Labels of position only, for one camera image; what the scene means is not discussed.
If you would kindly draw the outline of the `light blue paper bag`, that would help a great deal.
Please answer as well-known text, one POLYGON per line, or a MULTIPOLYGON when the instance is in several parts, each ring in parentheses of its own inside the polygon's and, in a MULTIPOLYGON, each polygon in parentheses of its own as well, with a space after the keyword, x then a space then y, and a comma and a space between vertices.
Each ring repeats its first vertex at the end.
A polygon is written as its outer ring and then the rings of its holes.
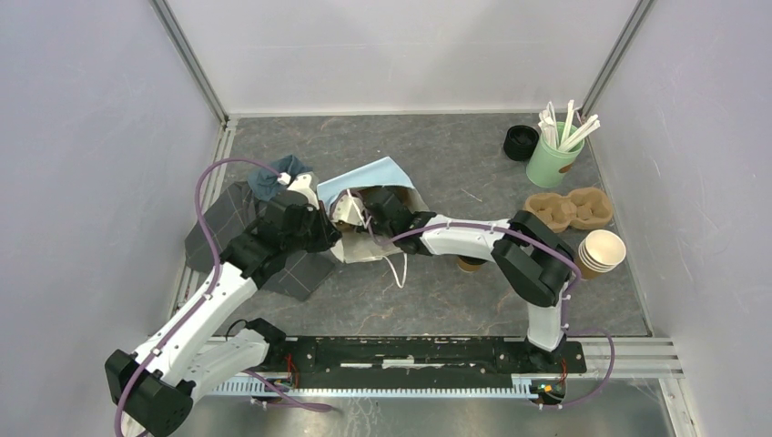
MULTIPOLYGON (((356 196, 364 195, 368 188, 399 187, 408 192, 407 204, 413 211, 426 211, 428 206, 410 177, 390 157, 380 158, 369 164, 355 168, 317 186, 318 198, 330 218, 330 207, 340 193, 350 189, 356 196)), ((368 230, 360 227, 357 233, 341 233, 341 240, 330 250, 332 256, 345 264, 376 262, 384 260, 391 263, 390 255, 400 254, 401 250, 388 244, 385 237, 372 237, 368 230)))

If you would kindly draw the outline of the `brown pulp cup carrier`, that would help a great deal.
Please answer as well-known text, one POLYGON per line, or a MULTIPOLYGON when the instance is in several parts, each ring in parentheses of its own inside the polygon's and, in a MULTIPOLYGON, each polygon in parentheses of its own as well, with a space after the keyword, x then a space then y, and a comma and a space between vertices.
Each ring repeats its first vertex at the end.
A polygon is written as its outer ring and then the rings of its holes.
POLYGON ((341 232, 341 233, 357 233, 358 230, 361 227, 361 221, 360 220, 354 220, 353 222, 344 221, 344 220, 336 220, 334 222, 335 227, 341 232))

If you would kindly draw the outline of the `brown paper coffee cup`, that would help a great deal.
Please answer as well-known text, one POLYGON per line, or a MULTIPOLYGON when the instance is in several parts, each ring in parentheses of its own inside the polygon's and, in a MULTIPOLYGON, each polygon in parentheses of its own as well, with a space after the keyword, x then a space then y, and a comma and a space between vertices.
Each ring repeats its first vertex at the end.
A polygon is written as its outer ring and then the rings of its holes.
POLYGON ((486 263, 485 259, 458 256, 457 266, 464 272, 476 272, 486 263))

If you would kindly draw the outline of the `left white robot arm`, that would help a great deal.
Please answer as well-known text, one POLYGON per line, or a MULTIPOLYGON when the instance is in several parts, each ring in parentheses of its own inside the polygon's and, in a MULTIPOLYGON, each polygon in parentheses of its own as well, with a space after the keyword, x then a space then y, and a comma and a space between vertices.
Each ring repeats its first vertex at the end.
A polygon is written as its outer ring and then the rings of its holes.
POLYGON ((215 330, 244 301, 284 269, 294 252, 319 252, 338 234, 312 188, 289 188, 232 239, 205 283, 180 313, 132 352, 114 351, 105 362, 117 406, 118 436, 169 436, 193 406, 223 382, 259 365, 275 371, 286 359, 279 341, 246 328, 203 351, 215 330))

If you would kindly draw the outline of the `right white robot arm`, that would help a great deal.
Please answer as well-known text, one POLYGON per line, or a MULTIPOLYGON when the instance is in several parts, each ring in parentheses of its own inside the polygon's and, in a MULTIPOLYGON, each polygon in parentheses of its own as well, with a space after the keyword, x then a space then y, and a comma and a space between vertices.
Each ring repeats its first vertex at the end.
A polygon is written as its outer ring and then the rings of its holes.
POLYGON ((564 294, 581 273, 574 251, 526 210, 493 221, 458 220, 433 211, 412 211, 392 188, 363 197, 365 228, 409 255, 457 256, 491 262, 528 305, 525 357, 537 371, 549 371, 563 357, 564 294))

